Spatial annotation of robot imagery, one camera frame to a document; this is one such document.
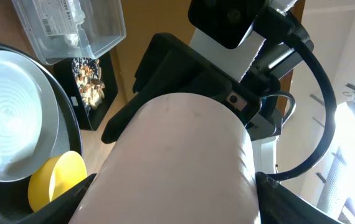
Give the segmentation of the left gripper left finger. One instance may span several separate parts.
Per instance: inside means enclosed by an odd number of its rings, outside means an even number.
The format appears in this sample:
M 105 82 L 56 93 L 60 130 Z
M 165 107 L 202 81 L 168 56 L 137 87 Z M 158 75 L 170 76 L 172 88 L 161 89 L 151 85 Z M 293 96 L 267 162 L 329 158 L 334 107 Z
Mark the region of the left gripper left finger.
M 89 175 L 38 212 L 25 217 L 17 224 L 68 223 L 95 177 L 96 174 Z

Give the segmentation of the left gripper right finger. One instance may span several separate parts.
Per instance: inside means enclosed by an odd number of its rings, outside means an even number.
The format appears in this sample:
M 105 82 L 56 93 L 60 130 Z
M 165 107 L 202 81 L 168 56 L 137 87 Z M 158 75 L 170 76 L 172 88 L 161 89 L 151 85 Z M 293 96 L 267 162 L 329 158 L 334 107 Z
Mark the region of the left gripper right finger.
M 255 174 L 262 224 L 340 224 L 263 172 Z

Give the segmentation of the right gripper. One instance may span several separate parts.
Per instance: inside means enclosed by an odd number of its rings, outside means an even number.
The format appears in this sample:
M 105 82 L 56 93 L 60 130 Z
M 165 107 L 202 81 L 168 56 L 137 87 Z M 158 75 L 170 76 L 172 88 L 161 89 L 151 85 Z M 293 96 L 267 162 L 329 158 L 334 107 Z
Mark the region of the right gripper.
M 280 90 L 277 78 L 248 72 L 235 81 L 172 34 L 153 36 L 135 78 L 136 96 L 107 122 L 101 137 L 105 144 L 117 141 L 141 106 L 168 93 L 193 93 L 222 103 L 254 140 L 282 133 L 282 114 L 274 95 Z

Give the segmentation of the yellow bowl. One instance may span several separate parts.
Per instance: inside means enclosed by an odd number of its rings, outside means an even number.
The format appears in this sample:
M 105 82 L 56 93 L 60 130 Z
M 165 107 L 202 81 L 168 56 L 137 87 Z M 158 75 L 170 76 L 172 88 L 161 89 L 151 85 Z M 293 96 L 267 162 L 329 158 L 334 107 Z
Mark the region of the yellow bowl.
M 86 177 L 86 165 L 77 152 L 51 157 L 30 178 L 27 196 L 31 209 L 39 211 Z

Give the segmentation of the food scraps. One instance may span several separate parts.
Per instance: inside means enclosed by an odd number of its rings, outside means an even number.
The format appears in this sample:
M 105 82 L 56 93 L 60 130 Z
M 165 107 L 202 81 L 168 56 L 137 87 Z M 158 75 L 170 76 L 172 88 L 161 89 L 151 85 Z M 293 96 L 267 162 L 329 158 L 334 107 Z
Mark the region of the food scraps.
M 101 80 L 102 69 L 99 59 L 74 58 L 72 72 L 78 91 L 83 101 L 85 111 L 95 110 L 105 98 L 104 82 Z

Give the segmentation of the pink cup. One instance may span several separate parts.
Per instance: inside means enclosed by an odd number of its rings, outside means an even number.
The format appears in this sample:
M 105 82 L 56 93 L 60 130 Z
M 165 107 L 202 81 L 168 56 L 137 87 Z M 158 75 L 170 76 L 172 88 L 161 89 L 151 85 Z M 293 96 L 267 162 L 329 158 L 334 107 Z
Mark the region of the pink cup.
M 250 136 L 221 103 L 173 93 L 131 119 L 72 223 L 260 223 Z

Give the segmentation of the white napkin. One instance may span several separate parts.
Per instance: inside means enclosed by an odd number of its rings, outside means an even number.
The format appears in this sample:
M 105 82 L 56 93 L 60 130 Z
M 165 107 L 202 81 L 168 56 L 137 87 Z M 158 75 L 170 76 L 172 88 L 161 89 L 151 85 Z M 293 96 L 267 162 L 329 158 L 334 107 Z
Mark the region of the white napkin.
M 79 0 L 59 0 L 54 14 L 55 35 L 64 36 L 67 45 L 77 48 L 80 42 L 78 26 L 85 20 Z

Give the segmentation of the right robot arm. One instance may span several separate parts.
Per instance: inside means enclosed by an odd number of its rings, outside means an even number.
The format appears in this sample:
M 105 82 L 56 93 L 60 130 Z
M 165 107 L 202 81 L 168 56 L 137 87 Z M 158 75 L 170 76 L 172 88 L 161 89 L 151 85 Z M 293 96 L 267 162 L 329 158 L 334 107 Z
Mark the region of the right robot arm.
M 155 98 L 164 96 L 181 109 L 183 98 L 196 97 L 230 110 L 252 140 L 256 168 L 275 172 L 277 140 L 289 118 L 277 110 L 278 99 L 290 101 L 289 112 L 295 109 L 280 80 L 301 62 L 282 37 L 295 34 L 313 48 L 290 7 L 283 1 L 192 1 L 191 42 L 165 32 L 153 36 L 135 73 L 135 97 L 107 122 L 102 141 L 115 142 Z

